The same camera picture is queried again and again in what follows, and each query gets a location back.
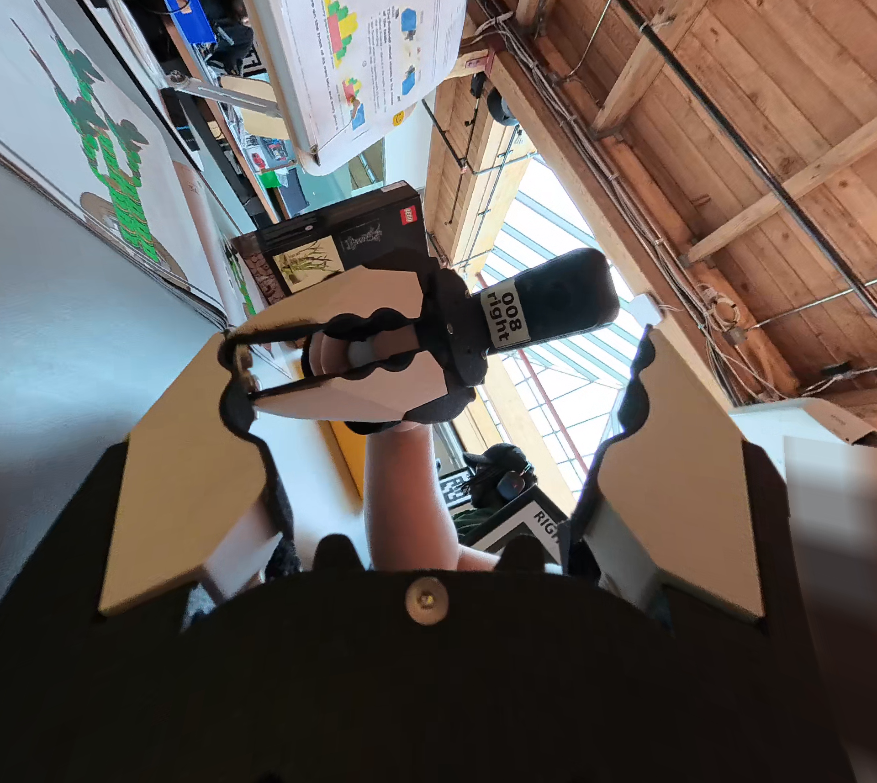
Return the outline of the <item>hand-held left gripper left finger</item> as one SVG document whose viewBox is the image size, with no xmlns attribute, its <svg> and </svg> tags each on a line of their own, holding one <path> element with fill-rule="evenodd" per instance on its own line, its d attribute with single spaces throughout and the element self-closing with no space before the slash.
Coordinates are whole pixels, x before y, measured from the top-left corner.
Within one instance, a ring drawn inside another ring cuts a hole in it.
<svg viewBox="0 0 877 783">
<path fill-rule="evenodd" d="M 127 439 L 98 609 L 199 585 L 221 604 L 296 561 L 288 495 L 217 333 Z"/>
</svg>

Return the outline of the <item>black framed marker sign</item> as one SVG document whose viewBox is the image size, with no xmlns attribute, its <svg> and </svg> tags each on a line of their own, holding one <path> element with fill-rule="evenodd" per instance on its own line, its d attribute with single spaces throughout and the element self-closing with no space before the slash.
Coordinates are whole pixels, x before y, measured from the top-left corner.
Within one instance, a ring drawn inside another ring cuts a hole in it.
<svg viewBox="0 0 877 783">
<path fill-rule="evenodd" d="M 549 568 L 559 569 L 562 562 L 558 528 L 566 518 L 561 508 L 533 487 L 468 533 L 463 543 L 469 548 L 498 555 L 516 537 L 531 536 L 541 544 Z"/>
</svg>

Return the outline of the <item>black lego set box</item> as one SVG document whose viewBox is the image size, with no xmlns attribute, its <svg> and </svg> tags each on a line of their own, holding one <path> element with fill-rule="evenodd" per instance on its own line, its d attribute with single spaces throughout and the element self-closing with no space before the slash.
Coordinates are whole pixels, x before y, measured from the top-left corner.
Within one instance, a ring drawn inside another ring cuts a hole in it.
<svg viewBox="0 0 877 783">
<path fill-rule="evenodd" d="M 268 305 L 398 251 L 429 256 L 421 194 L 405 181 L 234 238 Z"/>
</svg>

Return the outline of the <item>person's right forearm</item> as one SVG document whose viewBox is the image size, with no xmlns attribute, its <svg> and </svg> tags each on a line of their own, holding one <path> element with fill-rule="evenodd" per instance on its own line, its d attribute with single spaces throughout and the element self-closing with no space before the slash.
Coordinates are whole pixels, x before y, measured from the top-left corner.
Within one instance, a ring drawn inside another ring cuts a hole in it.
<svg viewBox="0 0 877 783">
<path fill-rule="evenodd" d="M 367 437 L 364 512 L 378 571 L 493 571 L 498 557 L 460 544 L 444 503 L 429 426 Z"/>
</svg>

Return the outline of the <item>person's right hand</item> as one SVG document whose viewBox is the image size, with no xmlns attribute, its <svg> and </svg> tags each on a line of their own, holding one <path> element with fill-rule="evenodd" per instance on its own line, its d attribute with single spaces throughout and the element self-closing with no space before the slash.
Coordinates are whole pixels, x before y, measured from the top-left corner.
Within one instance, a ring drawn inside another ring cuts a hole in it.
<svg viewBox="0 0 877 783">
<path fill-rule="evenodd" d="M 318 331 L 299 343 L 304 378 L 341 374 L 388 360 L 400 361 L 420 350 L 413 325 L 381 331 L 363 341 L 336 339 Z"/>
</svg>

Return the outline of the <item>yellow plastic bin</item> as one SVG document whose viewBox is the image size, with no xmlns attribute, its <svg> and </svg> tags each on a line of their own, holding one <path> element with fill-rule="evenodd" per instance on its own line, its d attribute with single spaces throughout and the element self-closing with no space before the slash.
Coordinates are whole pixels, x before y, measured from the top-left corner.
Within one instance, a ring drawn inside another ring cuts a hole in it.
<svg viewBox="0 0 877 783">
<path fill-rule="evenodd" d="M 365 495 L 366 437 L 353 432 L 341 421 L 331 421 L 330 428 L 345 460 L 361 500 Z"/>
</svg>

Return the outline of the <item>open lego instruction booklet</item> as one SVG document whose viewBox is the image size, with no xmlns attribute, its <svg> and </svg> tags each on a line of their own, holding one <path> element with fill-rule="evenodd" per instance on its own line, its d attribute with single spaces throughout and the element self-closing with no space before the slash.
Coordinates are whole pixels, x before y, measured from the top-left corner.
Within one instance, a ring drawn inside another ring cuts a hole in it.
<svg viewBox="0 0 877 783">
<path fill-rule="evenodd" d="M 202 173 L 45 0 L 2 0 L 2 162 L 217 328 L 267 306 Z"/>
</svg>

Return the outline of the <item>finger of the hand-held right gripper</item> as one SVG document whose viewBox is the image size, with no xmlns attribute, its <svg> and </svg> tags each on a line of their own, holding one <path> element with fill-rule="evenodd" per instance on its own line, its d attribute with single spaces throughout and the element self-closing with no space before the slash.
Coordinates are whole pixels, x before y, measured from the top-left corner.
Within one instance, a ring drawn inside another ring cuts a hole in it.
<svg viewBox="0 0 877 783">
<path fill-rule="evenodd" d="M 252 394 L 259 411 L 295 419 L 391 423 L 445 396 L 444 371 L 428 352 L 416 353 L 402 370 L 384 365 L 318 375 Z"/>
<path fill-rule="evenodd" d="M 423 301 L 415 272 L 360 265 L 270 305 L 232 330 L 226 347 L 294 341 L 318 332 L 351 337 L 382 320 L 417 321 Z"/>
</svg>

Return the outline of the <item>blue storage bin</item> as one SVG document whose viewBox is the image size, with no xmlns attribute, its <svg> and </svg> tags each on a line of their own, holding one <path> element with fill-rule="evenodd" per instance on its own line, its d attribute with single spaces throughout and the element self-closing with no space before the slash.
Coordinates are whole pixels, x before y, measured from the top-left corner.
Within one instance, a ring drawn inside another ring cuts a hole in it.
<svg viewBox="0 0 877 783">
<path fill-rule="evenodd" d="M 162 0 L 168 15 L 182 36 L 194 46 L 212 46 L 217 37 L 201 0 Z"/>
</svg>

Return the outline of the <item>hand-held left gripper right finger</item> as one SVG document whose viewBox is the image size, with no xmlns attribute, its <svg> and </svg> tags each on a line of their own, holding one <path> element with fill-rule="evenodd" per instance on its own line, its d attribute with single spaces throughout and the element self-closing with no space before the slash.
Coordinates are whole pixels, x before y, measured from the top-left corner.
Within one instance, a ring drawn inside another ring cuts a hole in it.
<svg viewBox="0 0 877 783">
<path fill-rule="evenodd" d="M 567 520 L 567 572 L 595 562 L 643 612 L 674 587 L 761 618 L 743 435 L 659 329 L 645 328 L 618 420 Z"/>
</svg>

